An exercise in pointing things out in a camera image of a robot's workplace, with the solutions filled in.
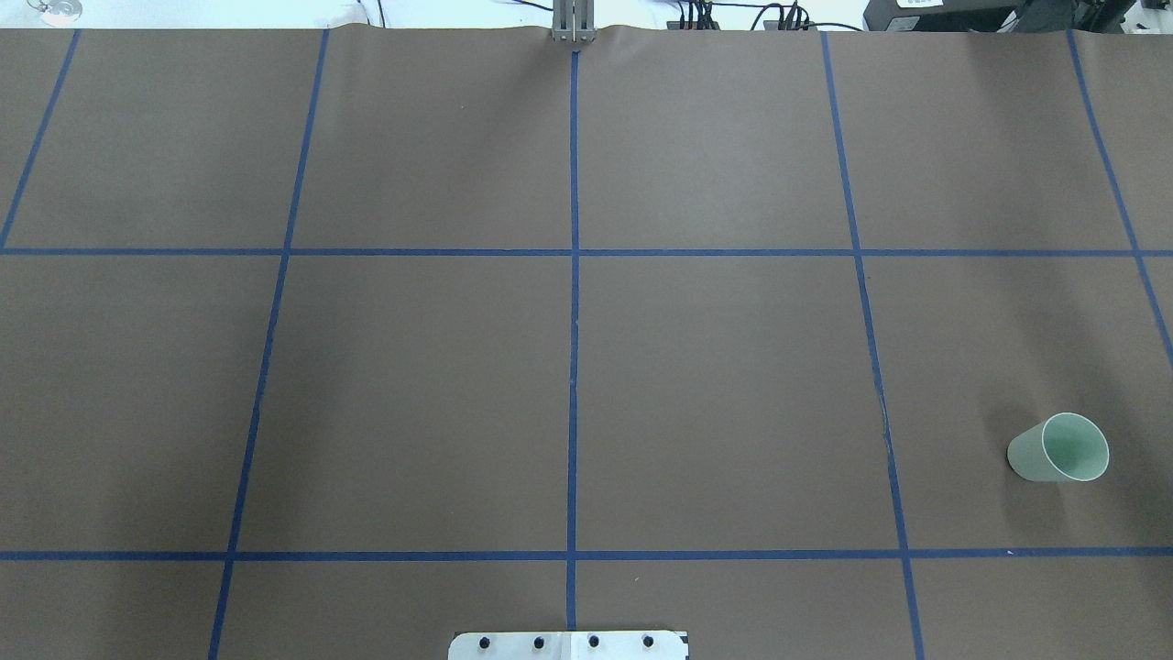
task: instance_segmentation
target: white plate with holes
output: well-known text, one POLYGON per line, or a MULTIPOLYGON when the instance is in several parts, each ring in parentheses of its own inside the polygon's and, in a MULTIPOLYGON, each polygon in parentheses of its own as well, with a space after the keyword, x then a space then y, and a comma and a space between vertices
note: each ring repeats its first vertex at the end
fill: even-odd
POLYGON ((461 633, 448 660, 687 660, 689 633, 577 631, 461 633))

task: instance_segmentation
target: blue grid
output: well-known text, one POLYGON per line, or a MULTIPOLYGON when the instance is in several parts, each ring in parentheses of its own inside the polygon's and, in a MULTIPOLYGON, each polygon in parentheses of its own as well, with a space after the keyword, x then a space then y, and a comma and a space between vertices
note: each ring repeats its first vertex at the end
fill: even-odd
POLYGON ((81 39, 81 32, 75 30, 60 73, 53 87, 53 93, 46 106, 41 123, 29 149, 20 181, 0 229, 0 256, 279 256, 277 281, 270 308, 269 326, 262 356, 260 373, 257 379, 256 396, 250 419, 244 461, 240 468, 240 479, 237 489, 236 504, 232 512, 232 526, 228 547, 224 552, 140 552, 140 551, 0 551, 0 562, 184 562, 184 563, 222 563, 223 576, 217 599, 215 624, 209 644, 208 656, 215 660, 218 655, 221 634, 228 610, 233 566, 237 563, 278 563, 278 562, 560 562, 567 567, 567 627, 576 626, 576 564, 577 562, 771 562, 771 560, 899 560, 903 570, 906 596, 908 601, 909 624, 913 634, 914 649, 917 660, 924 658, 924 646, 921 635, 920 617, 916 604, 916 588, 911 562, 930 559, 972 559, 972 558, 1040 558, 1040 557, 1173 557, 1173 547, 986 547, 986 549, 913 549, 908 545, 904 528, 903 508, 900 496, 900 479, 896 469, 896 456, 891 443, 891 429, 888 421, 887 402, 883 390, 881 360, 876 347, 875 329, 872 320, 872 307, 867 290, 865 258, 877 257, 1127 257, 1134 259, 1144 285, 1145 293, 1152 307, 1153 318, 1160 334, 1166 358, 1173 367, 1173 342, 1158 304, 1145 258, 1173 257, 1173 250, 1143 250, 1137 240, 1127 206, 1108 156, 1107 147, 1100 134, 1094 108, 1087 90, 1079 50, 1074 35, 1067 32, 1067 43, 1071 60, 1079 84, 1084 108, 1087 114, 1092 137, 1103 159, 1105 173, 1114 196, 1120 220, 1128 238, 1127 250, 996 250, 996 249, 868 249, 860 244, 859 229, 855 218, 855 204, 852 195, 850 175, 847 151, 843 144, 842 123, 839 114, 839 100, 835 93, 834 67, 832 64, 830 45, 826 34, 821 34, 823 64, 826 69, 827 91, 830 102, 834 124, 835 145, 839 156, 842 178, 843 202, 850 231, 850 249, 585 249, 579 244, 578 231, 578 67, 579 53, 570 55, 570 224, 571 247, 567 249, 395 249, 395 247, 293 247, 293 231, 297 223, 301 184, 308 158, 311 137, 318 95, 321 88, 323 70, 330 42, 330 32, 323 30, 319 46, 317 68, 310 107, 306 115, 301 150, 298 159, 293 193, 290 202, 284 244, 273 247, 7 247, 6 241, 12 231, 20 200, 27 182, 33 172, 38 151, 45 132, 48 129, 53 110, 60 97, 68 75, 70 62, 81 39), (567 456, 567 550, 565 551, 493 551, 493 552, 249 552, 238 551, 244 505, 248 496, 249 476, 252 468, 252 456, 256 447, 257 430, 260 423, 262 403, 267 381, 269 365, 272 356, 273 338, 280 313, 282 295, 289 261, 294 256, 477 256, 477 257, 569 257, 571 260, 571 306, 570 306, 570 348, 569 348, 569 392, 568 392, 568 456, 567 456), (590 257, 850 257, 855 263, 859 285, 860 305, 868 342, 868 353, 876 395, 880 401, 883 437, 888 457, 888 478, 895 517, 899 549, 876 550, 731 550, 731 551, 579 551, 577 549, 577 375, 578 375, 578 312, 579 312, 579 261, 590 257))

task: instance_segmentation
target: cup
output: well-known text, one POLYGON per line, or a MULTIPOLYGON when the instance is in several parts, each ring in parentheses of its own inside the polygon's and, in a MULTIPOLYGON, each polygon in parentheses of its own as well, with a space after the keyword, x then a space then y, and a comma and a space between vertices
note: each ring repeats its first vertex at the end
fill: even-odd
POLYGON ((1010 442, 1006 458, 1030 482, 1091 482, 1107 470, 1107 438, 1091 420, 1060 413, 1010 442))

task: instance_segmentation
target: vertical blue line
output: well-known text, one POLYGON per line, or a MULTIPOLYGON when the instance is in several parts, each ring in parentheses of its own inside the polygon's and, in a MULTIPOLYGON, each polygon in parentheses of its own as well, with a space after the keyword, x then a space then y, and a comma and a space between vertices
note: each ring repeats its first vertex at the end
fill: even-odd
POLYGON ((839 151, 839 175, 843 184, 843 200, 847 207, 847 223, 852 233, 852 250, 855 252, 855 279, 860 288, 860 306, 863 312, 863 328, 868 340, 868 354, 872 358, 872 380, 880 400, 880 414, 883 421, 883 442, 888 451, 888 489, 891 491, 891 509, 896 519, 896 539, 900 543, 901 567, 904 572, 904 598, 908 600, 908 619, 913 632, 913 649, 917 660, 924 660, 924 641, 921 635, 921 614, 916 604, 916 585, 913 581, 913 560, 908 553, 908 533, 904 529, 904 508, 900 497, 900 477, 896 472, 896 451, 891 444, 891 424, 888 420, 888 401, 883 392, 883 374, 880 372, 880 352, 876 348, 875 325, 872 320, 872 300, 868 297, 867 273, 863 270, 863 253, 860 246, 859 224, 855 220, 855 199, 852 195, 852 179, 847 169, 847 149, 843 147, 843 125, 839 116, 839 98, 835 94, 835 74, 830 63, 830 43, 827 33, 820 33, 822 40, 823 68, 827 73, 827 94, 830 98, 830 117, 835 128, 835 148, 839 151))
POLYGON ((567 630, 577 627, 578 552, 578 50, 570 54, 570 423, 567 434, 567 630))
POLYGON ((1128 207, 1124 204, 1124 195, 1120 193, 1120 184, 1116 178, 1116 168, 1112 166, 1112 158, 1107 155, 1107 147, 1104 144, 1099 122, 1096 121, 1092 97, 1087 93, 1087 80, 1084 77, 1084 66, 1079 60, 1079 49, 1076 48, 1076 35, 1070 29, 1067 30, 1067 47, 1071 49, 1071 63, 1076 67, 1076 80, 1079 81, 1079 94, 1084 97, 1084 110, 1087 113, 1087 123, 1092 127, 1092 137, 1096 138, 1096 148, 1099 149, 1100 161, 1104 162, 1104 171, 1107 173, 1108 185, 1112 186, 1116 207, 1120 211, 1120 222, 1124 223, 1124 232, 1128 236, 1128 245, 1132 246, 1132 254, 1137 260, 1140 281, 1145 286, 1145 294, 1148 295, 1148 306, 1152 307, 1153 318, 1157 320, 1157 332, 1160 333, 1161 343, 1165 346, 1165 358, 1168 360, 1169 367, 1173 367, 1173 342, 1169 341, 1168 326, 1165 325, 1165 315, 1161 313, 1161 306, 1157 301, 1157 292, 1153 290, 1153 283, 1148 278, 1148 267, 1145 266, 1145 258, 1140 253, 1140 243, 1137 240, 1137 232, 1132 227, 1132 218, 1128 217, 1128 207))
POLYGON ((228 597, 232 586, 232 567, 236 562, 236 549, 240 540, 240 522, 244 518, 244 502, 249 492, 249 475, 252 471, 252 455, 257 447, 257 430, 260 427, 260 407, 265 397, 265 385, 269 381, 269 363, 273 355, 273 336, 277 334, 277 319, 280 314, 282 297, 285 293, 285 274, 289 271, 290 250, 293 247, 293 229, 297 224, 297 211, 301 202, 301 182, 305 178, 305 164, 310 157, 310 141, 313 135, 313 118, 318 108, 318 93, 321 89, 321 72, 326 63, 326 46, 330 43, 330 30, 321 30, 321 43, 318 47, 318 66, 313 74, 313 90, 310 93, 310 110, 305 118, 305 131, 301 136, 301 152, 298 157, 297 175, 293 178, 293 196, 290 199, 290 215, 285 223, 285 243, 282 246, 282 260, 277 267, 277 284, 273 286, 273 302, 269 308, 269 328, 265 332, 265 348, 260 356, 260 374, 257 377, 257 392, 252 400, 252 417, 249 421, 249 437, 244 447, 244 462, 240 467, 240 482, 236 490, 236 505, 232 509, 232 529, 228 538, 228 556, 224 559, 224 572, 221 576, 219 597, 216 601, 216 618, 212 621, 211 641, 208 646, 208 659, 216 660, 219 655, 221 634, 224 631, 224 614, 228 611, 228 597))
POLYGON ((45 114, 41 115, 41 125, 36 127, 36 136, 33 137, 33 145, 28 149, 28 158, 25 159, 25 169, 20 172, 20 181, 16 182, 16 191, 12 195, 12 204, 8 205, 8 215, 4 218, 4 229, 0 229, 0 247, 8 241, 8 233, 12 231, 12 223, 16 219, 16 209, 20 207, 20 198, 25 196, 25 185, 33 173, 33 163, 36 162, 36 154, 41 150, 41 140, 49 128, 49 118, 53 116, 53 108, 57 106, 61 96, 61 88, 66 83, 66 75, 69 73, 69 64, 73 55, 77 50, 77 41, 81 39, 81 30, 75 29, 73 39, 69 40, 69 49, 66 50, 66 59, 61 62, 61 70, 57 72, 57 81, 53 84, 53 93, 49 94, 49 102, 45 106, 45 114))

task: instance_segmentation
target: cup opening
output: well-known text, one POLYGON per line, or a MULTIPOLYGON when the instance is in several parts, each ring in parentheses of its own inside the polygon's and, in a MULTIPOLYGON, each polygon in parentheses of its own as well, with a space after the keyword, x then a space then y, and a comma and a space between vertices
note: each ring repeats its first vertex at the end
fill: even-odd
POLYGON ((1046 422, 1043 451, 1056 470, 1077 482, 1091 482, 1107 470, 1107 440, 1090 420, 1073 413, 1046 422))

